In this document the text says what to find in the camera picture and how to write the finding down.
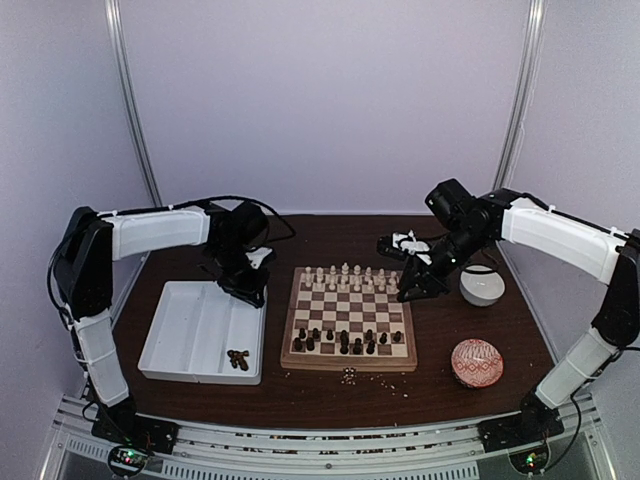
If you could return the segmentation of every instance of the wooden chessboard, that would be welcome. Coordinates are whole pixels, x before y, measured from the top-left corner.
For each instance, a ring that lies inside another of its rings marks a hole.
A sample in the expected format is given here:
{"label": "wooden chessboard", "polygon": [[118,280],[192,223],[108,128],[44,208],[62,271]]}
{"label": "wooden chessboard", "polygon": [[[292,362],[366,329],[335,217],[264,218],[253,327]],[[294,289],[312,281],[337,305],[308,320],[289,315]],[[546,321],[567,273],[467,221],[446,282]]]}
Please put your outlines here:
{"label": "wooden chessboard", "polygon": [[[389,273],[385,274],[385,284]],[[335,290],[330,290],[326,281],[314,281],[307,286],[304,279],[305,269],[296,268],[280,356],[283,368],[340,371],[354,367],[364,372],[412,372],[416,369],[418,356],[411,307],[408,303],[399,303],[396,294],[390,293],[391,287],[386,286],[384,291],[379,291],[376,279],[373,292],[367,291],[366,285],[360,286],[358,291],[352,281],[345,286],[337,284]],[[293,348],[293,341],[301,328],[307,331],[307,335],[311,335],[314,328],[320,330],[320,339],[315,342],[313,351],[307,351],[304,341],[301,351]],[[364,332],[369,329],[373,331],[376,342],[373,354],[366,353],[368,342],[364,339]],[[333,340],[327,339],[328,330],[333,330]],[[349,333],[349,353],[344,355],[340,353],[342,330]],[[393,335],[397,331],[401,332],[401,339],[394,342]],[[378,340],[385,332],[388,340],[383,345]],[[361,338],[363,343],[360,355],[353,353],[356,338]]]}

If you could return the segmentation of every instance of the robotic arm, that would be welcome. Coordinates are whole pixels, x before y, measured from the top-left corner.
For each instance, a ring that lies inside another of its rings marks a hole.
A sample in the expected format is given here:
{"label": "robotic arm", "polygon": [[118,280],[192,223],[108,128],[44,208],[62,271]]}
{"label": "robotic arm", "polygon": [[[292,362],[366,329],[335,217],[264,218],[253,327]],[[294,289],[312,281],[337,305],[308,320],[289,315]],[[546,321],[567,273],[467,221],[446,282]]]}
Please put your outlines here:
{"label": "robotic arm", "polygon": [[56,306],[100,407],[94,435],[120,442],[125,437],[134,446],[170,452],[177,429],[170,422],[135,415],[111,332],[112,262],[169,247],[205,245],[205,254],[221,271],[218,285],[260,308],[269,278],[264,264],[275,253],[264,246],[249,247],[268,231],[258,204],[245,201],[231,211],[201,201],[121,213],[98,214],[89,207],[74,212],[50,269],[63,302]]}
{"label": "robotic arm", "polygon": [[562,433],[557,408],[640,333],[640,231],[606,230],[507,189],[476,198],[455,179],[440,183],[426,204],[449,230],[433,246],[412,233],[378,241],[379,253],[406,260],[399,301],[449,293],[447,276],[495,241],[548,253],[609,286],[591,327],[523,398],[521,413],[479,425],[486,451]]}

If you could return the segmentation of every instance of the wire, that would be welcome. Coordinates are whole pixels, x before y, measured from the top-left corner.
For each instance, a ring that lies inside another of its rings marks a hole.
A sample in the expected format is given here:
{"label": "wire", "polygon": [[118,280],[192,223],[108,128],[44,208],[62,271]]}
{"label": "wire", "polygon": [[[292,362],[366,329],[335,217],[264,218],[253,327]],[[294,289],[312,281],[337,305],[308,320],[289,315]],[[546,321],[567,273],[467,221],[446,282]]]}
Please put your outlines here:
{"label": "wire", "polygon": [[567,448],[564,449],[564,451],[560,454],[560,456],[558,458],[556,458],[556,460],[551,465],[549,465],[548,467],[546,467],[546,468],[544,468],[542,470],[543,473],[547,473],[552,468],[555,468],[556,465],[558,465],[560,463],[560,461],[562,461],[562,459],[567,455],[567,453],[569,453],[569,450],[571,449],[573,444],[576,442],[576,439],[578,438],[578,433],[580,433],[580,427],[582,426],[582,412],[580,411],[580,407],[578,406],[578,402],[576,402],[576,399],[574,398],[576,393],[577,392],[574,392],[569,397],[571,399],[571,403],[573,403],[573,405],[576,407],[576,412],[578,413],[578,424],[576,425],[576,431],[573,434],[573,437],[571,437],[571,441],[569,442],[569,445],[567,445]]}

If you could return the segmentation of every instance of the white tray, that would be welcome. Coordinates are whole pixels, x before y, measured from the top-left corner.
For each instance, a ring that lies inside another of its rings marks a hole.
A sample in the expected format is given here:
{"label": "white tray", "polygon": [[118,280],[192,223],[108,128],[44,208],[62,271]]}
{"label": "white tray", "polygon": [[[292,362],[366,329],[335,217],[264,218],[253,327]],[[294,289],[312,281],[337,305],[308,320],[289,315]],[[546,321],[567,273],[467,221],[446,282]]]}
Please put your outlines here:
{"label": "white tray", "polygon": [[[167,282],[138,369],[156,380],[257,385],[266,310],[266,304],[254,308],[213,282]],[[227,350],[248,350],[249,370],[234,369]]]}

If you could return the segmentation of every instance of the chess pawn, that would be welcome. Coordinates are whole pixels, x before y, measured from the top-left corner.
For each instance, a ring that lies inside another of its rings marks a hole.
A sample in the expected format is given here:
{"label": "chess pawn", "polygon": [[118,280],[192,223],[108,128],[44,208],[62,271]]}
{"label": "chess pawn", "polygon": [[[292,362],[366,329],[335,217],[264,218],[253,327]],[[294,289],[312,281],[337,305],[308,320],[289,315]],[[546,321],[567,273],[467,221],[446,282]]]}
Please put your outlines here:
{"label": "chess pawn", "polygon": [[389,293],[398,293],[398,281],[396,277],[391,277],[389,279]]}

